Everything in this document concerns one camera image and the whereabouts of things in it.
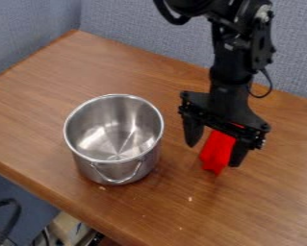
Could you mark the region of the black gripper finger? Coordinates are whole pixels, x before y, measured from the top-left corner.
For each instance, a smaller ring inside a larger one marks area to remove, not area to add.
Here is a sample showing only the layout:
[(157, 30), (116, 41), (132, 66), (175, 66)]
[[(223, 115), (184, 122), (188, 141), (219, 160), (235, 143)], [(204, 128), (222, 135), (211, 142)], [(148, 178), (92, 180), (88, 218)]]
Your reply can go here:
[(242, 161), (248, 154), (248, 151), (250, 151), (248, 145), (243, 141), (235, 140), (234, 146), (231, 148), (231, 154), (230, 154), (230, 161), (228, 161), (230, 167), (240, 166)]
[(183, 114), (184, 137), (188, 147), (194, 147), (203, 136), (204, 122), (188, 113)]

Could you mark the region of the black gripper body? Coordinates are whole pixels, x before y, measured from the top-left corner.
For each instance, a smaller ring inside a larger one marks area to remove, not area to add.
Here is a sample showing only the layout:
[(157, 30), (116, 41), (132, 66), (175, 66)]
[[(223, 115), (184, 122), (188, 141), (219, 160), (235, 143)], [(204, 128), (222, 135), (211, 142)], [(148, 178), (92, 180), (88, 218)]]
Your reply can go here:
[(250, 108), (252, 79), (240, 83), (212, 80), (210, 92), (182, 91), (179, 114), (188, 113), (204, 127), (234, 136), (250, 150), (260, 149), (271, 127)]

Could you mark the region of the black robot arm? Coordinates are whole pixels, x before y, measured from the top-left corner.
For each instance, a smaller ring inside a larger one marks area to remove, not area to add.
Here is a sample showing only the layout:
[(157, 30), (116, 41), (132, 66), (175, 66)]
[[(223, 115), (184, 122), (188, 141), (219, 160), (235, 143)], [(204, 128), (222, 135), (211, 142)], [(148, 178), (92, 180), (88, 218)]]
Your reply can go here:
[(272, 62), (271, 41), (274, 18), (270, 0), (153, 0), (164, 19), (183, 25), (203, 16), (211, 22), (214, 64), (210, 68), (210, 91), (180, 93), (179, 114), (183, 118), (186, 143), (200, 140), (203, 129), (230, 136), (226, 164), (236, 167), (248, 152), (259, 149), (270, 124), (250, 108), (252, 80)]

